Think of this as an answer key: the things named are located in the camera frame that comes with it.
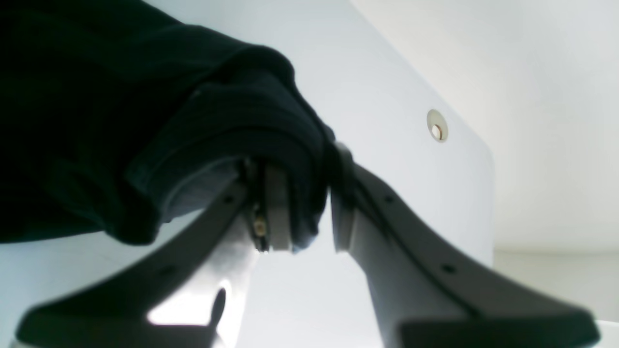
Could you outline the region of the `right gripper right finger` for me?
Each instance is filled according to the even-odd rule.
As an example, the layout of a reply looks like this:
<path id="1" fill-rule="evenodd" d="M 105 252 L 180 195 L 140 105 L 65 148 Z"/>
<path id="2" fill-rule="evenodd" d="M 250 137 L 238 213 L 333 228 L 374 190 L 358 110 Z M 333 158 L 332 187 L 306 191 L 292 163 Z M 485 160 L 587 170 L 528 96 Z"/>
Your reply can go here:
<path id="1" fill-rule="evenodd" d="M 524 287 L 469 258 L 380 178 L 330 148 L 337 251 L 366 276 L 387 348 L 590 348 L 589 311 Z"/>

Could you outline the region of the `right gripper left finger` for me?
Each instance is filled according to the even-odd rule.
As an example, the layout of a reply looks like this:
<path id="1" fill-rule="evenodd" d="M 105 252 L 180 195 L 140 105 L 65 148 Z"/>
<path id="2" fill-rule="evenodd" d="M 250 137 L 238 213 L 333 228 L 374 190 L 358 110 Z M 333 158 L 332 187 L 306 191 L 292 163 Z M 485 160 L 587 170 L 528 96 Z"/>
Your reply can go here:
<path id="1" fill-rule="evenodd" d="M 287 172 L 248 160 L 203 212 L 144 259 L 29 309 L 16 348 L 232 348 L 260 253 L 291 251 Z"/>

